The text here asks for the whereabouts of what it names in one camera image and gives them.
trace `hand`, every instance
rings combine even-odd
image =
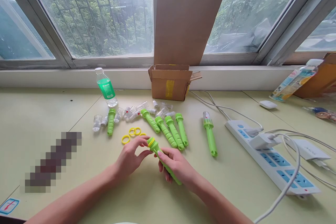
[[[158,152],[160,159],[173,171],[175,176],[189,189],[193,186],[196,178],[200,175],[199,173],[188,163],[188,161],[183,157],[178,149],[173,148],[161,148],[164,152]],[[163,167],[161,161],[159,160],[159,171],[164,173],[166,181],[172,183],[173,178]]]
[[[150,150],[144,150],[139,156],[135,155],[135,151],[139,146],[148,146],[147,139],[149,138],[146,135],[137,136],[134,140],[124,145],[117,161],[113,165],[115,179],[123,180],[131,175],[140,166],[144,158],[153,153]]]

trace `window glass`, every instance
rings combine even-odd
[[[0,60],[55,59],[15,0],[0,0]]]
[[[254,53],[289,0],[223,0],[204,53]]]
[[[73,58],[153,52],[153,0],[41,0]]]
[[[336,7],[296,51],[336,51]]]

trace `forearm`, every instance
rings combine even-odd
[[[115,167],[109,166],[102,173],[49,204],[26,223],[77,223],[105,191],[116,185],[115,174]]]
[[[231,204],[209,181],[201,175],[194,180],[190,190],[206,204],[217,223],[253,224],[249,218]]]

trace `white wall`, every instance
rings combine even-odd
[[[192,66],[190,90],[273,91],[297,66]],[[151,89],[147,68],[104,69],[115,89]],[[98,88],[94,69],[1,70],[0,87]]]

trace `green plastic tube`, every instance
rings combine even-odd
[[[204,119],[203,126],[206,129],[206,135],[208,137],[208,144],[209,144],[211,155],[214,157],[217,157],[218,156],[217,147],[216,147],[214,133],[212,132],[212,128],[214,127],[214,125],[210,118],[209,112],[206,112],[206,111],[203,112],[203,119]]]
[[[146,109],[142,109],[141,110],[141,114],[147,120],[147,122],[149,123],[149,125],[152,126],[153,130],[156,133],[160,133],[159,126],[154,122],[153,118],[151,118],[151,115],[149,114],[149,112]]]
[[[164,135],[166,136],[166,138],[167,138],[168,142],[170,143],[170,145],[173,148],[176,148],[177,144],[176,144],[173,136],[169,132],[169,129],[167,129],[167,127],[165,126],[165,123],[163,122],[162,118],[161,117],[156,117],[155,118],[155,122],[160,127],[160,129],[162,130],[162,132],[164,133]]]
[[[183,143],[183,145],[185,147],[187,147],[189,145],[189,142],[188,142],[186,131],[184,129],[182,114],[181,113],[177,113],[175,115],[175,119],[176,119],[176,122],[178,124],[178,128],[180,129],[182,143]]]
[[[155,138],[151,137],[147,140],[148,143],[148,147],[151,151],[153,151],[157,157],[160,159],[159,155],[158,155],[158,151],[163,152],[160,147],[158,142],[155,141]],[[175,174],[173,173],[173,171],[168,167],[168,165],[166,165],[165,163],[163,163],[161,161],[161,163],[163,164],[163,166],[166,168],[167,172],[169,172],[169,174],[171,175],[171,177],[175,180],[175,182],[180,186],[182,185],[181,181],[177,179],[177,177],[175,176]]]
[[[111,108],[108,112],[108,123],[107,123],[107,134],[109,136],[112,136],[113,134],[113,126],[114,126],[114,116],[116,114],[116,110],[114,108]]]
[[[165,120],[166,120],[166,123],[167,123],[168,127],[170,128],[171,134],[173,135],[173,137],[175,139],[175,142],[177,144],[178,149],[180,151],[183,151],[184,150],[184,145],[182,143],[182,140],[180,138],[179,133],[177,132],[177,129],[175,128],[175,124],[174,124],[174,121],[173,121],[172,117],[167,116],[165,118]]]

